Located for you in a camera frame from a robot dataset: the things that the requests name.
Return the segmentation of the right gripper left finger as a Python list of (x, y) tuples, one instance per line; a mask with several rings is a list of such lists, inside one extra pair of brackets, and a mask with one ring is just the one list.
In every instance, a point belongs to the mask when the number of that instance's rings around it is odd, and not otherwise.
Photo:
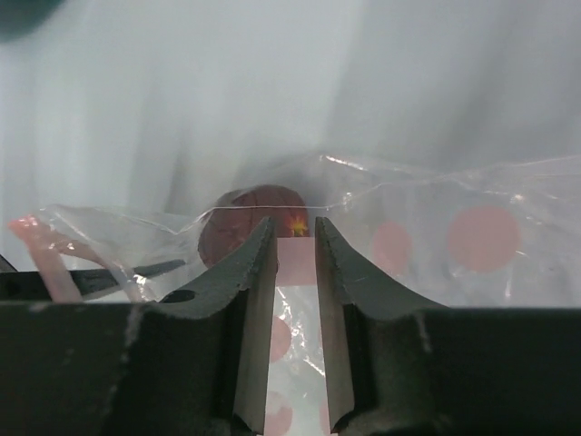
[(166, 302), (53, 303), (3, 273), (1, 432), (261, 433), (276, 273), (273, 220)]

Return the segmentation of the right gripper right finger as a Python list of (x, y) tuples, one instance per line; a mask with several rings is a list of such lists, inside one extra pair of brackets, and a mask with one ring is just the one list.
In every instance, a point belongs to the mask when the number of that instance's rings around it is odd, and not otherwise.
[(339, 435), (577, 435), (577, 309), (448, 308), (395, 281), (327, 218), (315, 258)]

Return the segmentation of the clear zip top bag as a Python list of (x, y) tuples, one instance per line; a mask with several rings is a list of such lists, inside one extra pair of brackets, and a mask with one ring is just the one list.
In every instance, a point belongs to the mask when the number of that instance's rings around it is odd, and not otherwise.
[(9, 228), (53, 303), (160, 303), (211, 269), (198, 241), (224, 194), (263, 184), (296, 191), (310, 235), (276, 234), (265, 421), (256, 435), (339, 435), (327, 402), (318, 218), (389, 277), (448, 308), (580, 312), (578, 157), (434, 174), (322, 155), (236, 188), (214, 175), (203, 183), (216, 199), (195, 218), (51, 205)]

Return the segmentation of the dark purple fake fruit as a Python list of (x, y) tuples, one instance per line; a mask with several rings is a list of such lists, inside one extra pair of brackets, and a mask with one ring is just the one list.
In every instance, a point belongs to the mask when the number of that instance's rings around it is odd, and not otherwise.
[(211, 268), (242, 245), (265, 218), (272, 218), (280, 238), (308, 237), (309, 215), (302, 197), (276, 184), (224, 194), (204, 221), (198, 241), (203, 264)]

